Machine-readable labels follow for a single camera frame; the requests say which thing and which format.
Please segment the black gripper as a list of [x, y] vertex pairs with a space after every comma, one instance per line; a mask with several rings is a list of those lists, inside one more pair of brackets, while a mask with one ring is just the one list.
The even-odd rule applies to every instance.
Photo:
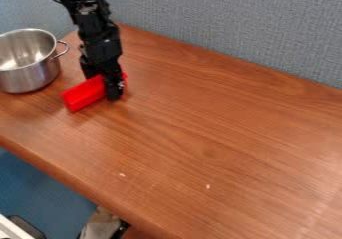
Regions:
[[110, 71], [105, 75], [106, 96], [110, 101], [117, 101], [126, 88], [119, 64], [123, 49], [119, 27], [110, 19], [107, 3], [79, 3], [77, 25], [82, 40], [79, 62], [85, 77], [91, 79], [99, 75], [99, 71]]

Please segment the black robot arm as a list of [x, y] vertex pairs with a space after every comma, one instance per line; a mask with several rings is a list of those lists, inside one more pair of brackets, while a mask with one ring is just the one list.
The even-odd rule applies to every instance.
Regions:
[[111, 20], [107, 0], [54, 0], [69, 11], [79, 29], [79, 58], [87, 79], [103, 76], [106, 97], [117, 101], [125, 94], [126, 83], [119, 63], [123, 54], [121, 30]]

